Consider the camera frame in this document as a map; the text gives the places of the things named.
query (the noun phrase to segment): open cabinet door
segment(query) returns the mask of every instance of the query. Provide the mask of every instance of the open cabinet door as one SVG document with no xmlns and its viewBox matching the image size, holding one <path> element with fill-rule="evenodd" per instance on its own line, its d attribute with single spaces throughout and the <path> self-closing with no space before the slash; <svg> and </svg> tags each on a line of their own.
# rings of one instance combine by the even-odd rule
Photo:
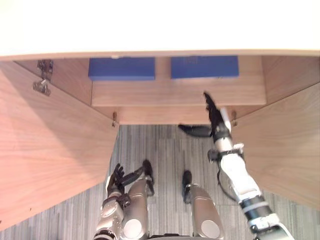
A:
<svg viewBox="0 0 320 240">
<path fill-rule="evenodd" d="M 258 184 L 320 210 L 320 83 L 237 122 L 232 136 Z"/>
<path fill-rule="evenodd" d="M 118 125 L 14 62 L 0 62 L 0 231 L 104 181 Z"/>
</svg>

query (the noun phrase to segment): wood grain surface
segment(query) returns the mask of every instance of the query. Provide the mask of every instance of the wood grain surface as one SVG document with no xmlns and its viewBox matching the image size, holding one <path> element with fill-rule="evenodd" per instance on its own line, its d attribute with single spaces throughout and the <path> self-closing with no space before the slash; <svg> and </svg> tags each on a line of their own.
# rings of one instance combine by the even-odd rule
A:
<svg viewBox="0 0 320 240">
<path fill-rule="evenodd" d="M 111 119 L 39 80 L 0 63 L 0 230 L 101 183 L 113 152 Z"/>
<path fill-rule="evenodd" d="M 263 56 L 262 65 L 267 104 L 320 82 L 320 57 Z"/>
<path fill-rule="evenodd" d="M 320 209 L 320 83 L 241 117 L 232 131 L 264 189 Z"/>
<path fill-rule="evenodd" d="M 220 106 L 263 105 L 260 56 L 239 56 L 239 77 L 170 79 L 170 58 L 158 58 L 154 81 L 94 81 L 94 107 L 204 106 L 207 91 Z"/>
<path fill-rule="evenodd" d="M 37 60 L 18 61 L 17 63 L 37 76 L 41 75 L 40 70 L 37 69 Z M 53 61 L 51 83 L 76 99 L 90 105 L 92 81 L 88 77 L 88 70 L 88 58 L 55 59 Z"/>
<path fill-rule="evenodd" d="M 261 108 L 257 106 L 227 106 L 229 119 L 236 111 L 236 119 Z M 159 125 L 159 124 L 209 124 L 209 115 L 205 106 L 119 106 L 95 107 L 109 118 L 116 112 L 116 121 L 121 125 Z"/>
<path fill-rule="evenodd" d="M 45 11 L 39 12 L 40 6 Z M 317 0 L 269 0 L 263 6 L 254 0 L 139 0 L 125 6 L 118 1 L 2 0 L 0 60 L 201 53 L 319 56 L 319 8 Z M 51 21 L 39 20 L 48 16 Z"/>
</svg>

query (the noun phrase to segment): silver robot leg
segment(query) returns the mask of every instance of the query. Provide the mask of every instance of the silver robot leg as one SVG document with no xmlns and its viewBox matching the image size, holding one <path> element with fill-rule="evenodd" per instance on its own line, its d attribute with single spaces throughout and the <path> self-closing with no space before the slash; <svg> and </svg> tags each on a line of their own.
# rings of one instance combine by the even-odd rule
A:
<svg viewBox="0 0 320 240">
<path fill-rule="evenodd" d="M 122 240 L 143 240 L 149 237 L 148 181 L 151 181 L 149 176 L 137 180 L 128 192 L 131 204 L 124 209 Z"/>
<path fill-rule="evenodd" d="M 193 235 L 223 240 L 225 231 L 209 194 L 203 188 L 190 184 L 189 199 L 192 207 Z"/>
</svg>

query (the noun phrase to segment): floor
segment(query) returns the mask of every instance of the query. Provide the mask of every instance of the floor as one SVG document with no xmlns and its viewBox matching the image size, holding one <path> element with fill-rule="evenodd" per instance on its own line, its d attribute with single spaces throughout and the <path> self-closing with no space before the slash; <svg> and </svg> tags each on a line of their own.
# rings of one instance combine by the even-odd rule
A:
<svg viewBox="0 0 320 240">
<path fill-rule="evenodd" d="M 240 207 L 217 186 L 217 166 L 207 151 L 211 139 L 191 138 L 174 125 L 121 126 L 110 163 L 128 173 L 150 160 L 155 196 L 148 199 L 150 234 L 192 234 L 191 206 L 181 196 L 181 177 L 191 170 L 194 183 L 208 190 L 216 204 L 226 240 L 251 240 Z M 90 240 L 99 220 L 104 184 L 96 185 L 42 213 L 0 232 L 0 240 Z M 296 240 L 320 239 L 320 212 L 284 197 L 265 192 L 265 198 Z"/>
</svg>

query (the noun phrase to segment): blue box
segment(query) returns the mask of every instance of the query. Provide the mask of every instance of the blue box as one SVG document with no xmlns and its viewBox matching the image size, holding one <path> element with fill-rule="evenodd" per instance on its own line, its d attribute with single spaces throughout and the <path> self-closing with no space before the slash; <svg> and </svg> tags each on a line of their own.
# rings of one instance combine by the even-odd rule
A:
<svg viewBox="0 0 320 240">
<path fill-rule="evenodd" d="M 93 81 L 155 80 L 155 58 L 90 58 L 88 76 Z"/>
<path fill-rule="evenodd" d="M 237 56 L 177 56 L 171 58 L 171 78 L 238 77 Z"/>
</svg>

